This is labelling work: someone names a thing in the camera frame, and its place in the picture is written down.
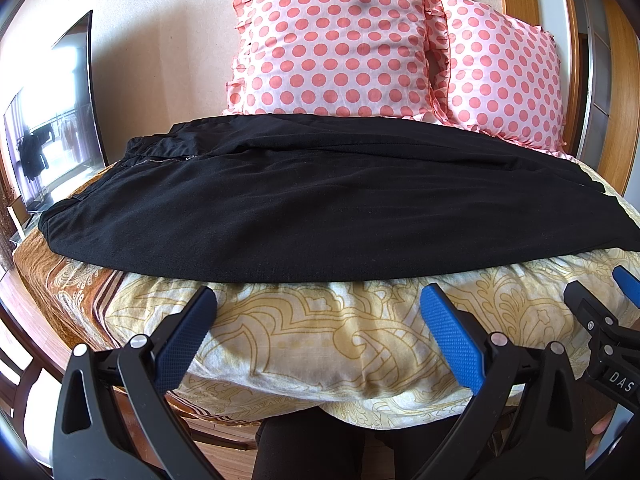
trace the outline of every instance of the black pants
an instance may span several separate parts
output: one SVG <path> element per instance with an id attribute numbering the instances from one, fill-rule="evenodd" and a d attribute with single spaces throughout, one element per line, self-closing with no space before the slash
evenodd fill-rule
<path id="1" fill-rule="evenodd" d="M 410 480 L 456 423 L 452 416 L 404 430 L 377 431 L 394 450 L 396 480 Z M 365 430 L 311 408 L 267 418 L 256 434 L 253 480 L 359 480 Z"/>

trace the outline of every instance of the human hand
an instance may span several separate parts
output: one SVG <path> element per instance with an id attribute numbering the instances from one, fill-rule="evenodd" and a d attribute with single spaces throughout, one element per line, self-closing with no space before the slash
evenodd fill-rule
<path id="1" fill-rule="evenodd" d="M 607 431 L 607 428 L 611 423 L 611 419 L 613 418 L 613 412 L 614 410 L 611 410 L 591 427 L 591 433 L 594 434 L 594 437 L 587 448 L 586 460 L 590 459 L 598 450 L 598 446 L 600 445 L 604 432 Z"/>

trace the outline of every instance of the blue gripper pad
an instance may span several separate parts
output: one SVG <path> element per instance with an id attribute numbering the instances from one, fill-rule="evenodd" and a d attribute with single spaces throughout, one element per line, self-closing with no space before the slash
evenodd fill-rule
<path id="1" fill-rule="evenodd" d="M 628 297 L 632 303 L 640 308 L 640 282 L 625 267 L 618 265 L 613 269 L 613 279 L 622 290 L 622 293 Z"/>
<path id="2" fill-rule="evenodd" d="M 456 317 L 456 307 L 432 283 L 422 290 L 420 312 L 456 380 L 477 395 L 484 382 L 482 352 Z"/>
<path id="3" fill-rule="evenodd" d="M 184 307 L 189 308 L 166 343 L 156 355 L 156 392 L 164 395 L 168 390 L 175 390 L 200 348 L 202 340 L 216 320 L 218 302 L 215 293 L 209 287 Z"/>

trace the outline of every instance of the yellow patterned bed sheet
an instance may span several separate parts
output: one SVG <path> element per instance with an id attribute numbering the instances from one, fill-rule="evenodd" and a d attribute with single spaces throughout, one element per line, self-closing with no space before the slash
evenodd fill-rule
<path id="1" fill-rule="evenodd" d="M 618 199 L 640 225 L 640 214 Z M 100 280 L 106 269 L 57 257 L 57 288 L 45 288 L 56 297 L 60 316 L 71 320 L 66 328 L 80 325 L 79 335 L 98 347 L 151 333 L 202 284 L 108 270 L 110 278 Z M 367 428 L 430 422 L 460 413 L 470 391 L 456 383 L 422 321 L 418 299 L 425 285 L 438 283 L 488 332 L 500 330 L 516 344 L 541 348 L 560 340 L 579 376 L 588 363 L 588 337 L 562 292 L 580 280 L 629 326 L 639 313 L 611 277 L 616 265 L 640 276 L 640 253 L 597 250 L 405 280 L 206 283 L 218 297 L 218 317 L 174 394 L 196 416 L 229 422 L 314 405 Z M 92 280 L 102 283 L 100 291 Z"/>

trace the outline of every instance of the polka dot pillow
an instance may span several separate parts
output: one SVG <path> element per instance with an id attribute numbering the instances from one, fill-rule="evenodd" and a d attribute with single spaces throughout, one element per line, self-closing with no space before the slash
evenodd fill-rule
<path id="1" fill-rule="evenodd" d="M 422 5 L 423 0 L 234 0 L 241 39 L 226 113 L 431 112 Z"/>
<path id="2" fill-rule="evenodd" d="M 428 30 L 446 22 L 445 69 L 434 81 L 442 112 L 467 129 L 521 145 L 561 150 L 564 109 L 553 38 L 486 4 L 440 0 Z"/>

